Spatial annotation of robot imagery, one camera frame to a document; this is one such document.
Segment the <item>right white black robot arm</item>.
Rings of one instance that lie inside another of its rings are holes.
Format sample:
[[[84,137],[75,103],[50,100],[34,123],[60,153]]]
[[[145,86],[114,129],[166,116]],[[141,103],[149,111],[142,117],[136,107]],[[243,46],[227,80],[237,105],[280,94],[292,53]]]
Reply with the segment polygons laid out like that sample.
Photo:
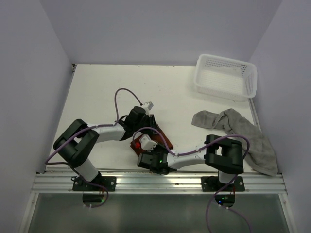
[[[204,146],[183,154],[168,150],[164,143],[145,134],[135,142],[135,147],[139,151],[137,166],[140,168],[167,175],[186,166],[205,164],[218,170],[216,184],[224,191],[233,186],[235,175],[244,172],[242,143],[212,134],[206,137]]]

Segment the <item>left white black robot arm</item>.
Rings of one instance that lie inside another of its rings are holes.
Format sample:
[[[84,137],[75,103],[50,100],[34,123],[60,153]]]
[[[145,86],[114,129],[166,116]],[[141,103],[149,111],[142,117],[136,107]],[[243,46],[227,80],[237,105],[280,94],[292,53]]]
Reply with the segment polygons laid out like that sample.
[[[138,129],[151,127],[155,123],[150,114],[152,107],[151,102],[135,106],[124,120],[119,119],[114,124],[91,125],[77,119],[55,141],[54,152],[80,175],[89,190],[97,190],[104,183],[101,182],[101,173],[88,159],[94,145],[106,141],[124,141]]]

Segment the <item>rust brown towel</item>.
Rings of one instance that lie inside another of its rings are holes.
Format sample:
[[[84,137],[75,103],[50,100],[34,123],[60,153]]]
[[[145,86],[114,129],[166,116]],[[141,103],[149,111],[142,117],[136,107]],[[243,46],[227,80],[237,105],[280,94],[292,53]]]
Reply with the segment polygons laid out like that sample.
[[[150,138],[157,142],[158,145],[153,150],[142,150],[141,148],[138,148],[136,146],[136,143],[138,139],[143,135],[146,134],[150,136]],[[155,128],[152,127],[144,127],[134,132],[132,136],[132,141],[130,143],[131,149],[136,153],[136,155],[140,155],[143,152],[146,151],[156,151],[156,150],[172,150],[173,144],[170,142],[168,137],[165,135],[165,133],[162,131],[162,129],[155,124]]]

